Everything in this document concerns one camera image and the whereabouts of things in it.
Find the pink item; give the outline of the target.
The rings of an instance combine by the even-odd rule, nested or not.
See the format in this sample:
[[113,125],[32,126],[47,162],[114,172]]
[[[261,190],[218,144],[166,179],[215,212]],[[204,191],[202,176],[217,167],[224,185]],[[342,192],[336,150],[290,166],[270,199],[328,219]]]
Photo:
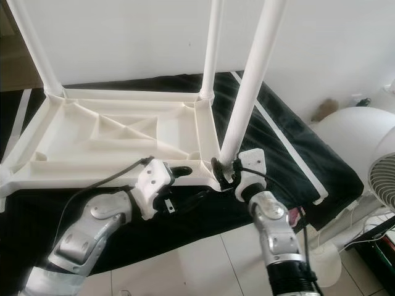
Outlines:
[[288,212],[288,223],[291,228],[296,228],[299,225],[299,221],[302,220],[301,208],[292,208]]

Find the brown plush object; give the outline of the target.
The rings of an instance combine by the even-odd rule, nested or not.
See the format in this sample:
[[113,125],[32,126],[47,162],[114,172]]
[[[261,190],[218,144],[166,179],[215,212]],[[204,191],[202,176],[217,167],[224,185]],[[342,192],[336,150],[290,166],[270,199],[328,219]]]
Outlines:
[[311,116],[310,120],[312,122],[320,122],[324,118],[332,113],[339,110],[339,102],[336,99],[327,98],[325,99],[314,111],[313,115]]

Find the white standing fan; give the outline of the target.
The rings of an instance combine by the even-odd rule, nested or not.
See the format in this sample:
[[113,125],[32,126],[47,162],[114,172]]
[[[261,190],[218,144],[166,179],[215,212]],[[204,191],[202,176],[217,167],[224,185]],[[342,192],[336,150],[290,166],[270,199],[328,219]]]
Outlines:
[[[331,113],[315,127],[319,136],[338,153],[363,183],[357,205],[344,210],[315,232],[307,247],[315,254],[310,264],[316,268],[318,285],[332,287],[341,274],[339,251],[356,242],[372,242],[395,231],[395,113],[372,107],[348,107]],[[334,237],[363,223],[379,208],[387,208],[392,217],[369,231],[362,231],[344,245]]]

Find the black box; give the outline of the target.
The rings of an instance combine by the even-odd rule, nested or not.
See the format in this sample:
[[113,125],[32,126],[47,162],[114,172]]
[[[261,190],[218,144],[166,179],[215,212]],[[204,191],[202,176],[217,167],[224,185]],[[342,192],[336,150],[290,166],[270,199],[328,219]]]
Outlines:
[[395,281],[395,239],[388,236],[390,231],[395,231],[395,215],[369,230],[370,267],[384,284]]

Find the wall socket with black plug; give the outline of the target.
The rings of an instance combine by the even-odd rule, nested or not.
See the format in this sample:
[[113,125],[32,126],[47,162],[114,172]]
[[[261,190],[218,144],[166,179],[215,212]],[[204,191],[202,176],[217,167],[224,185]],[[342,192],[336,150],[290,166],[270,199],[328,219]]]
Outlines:
[[351,96],[348,107],[367,107],[370,105],[370,98],[363,94],[355,94]]

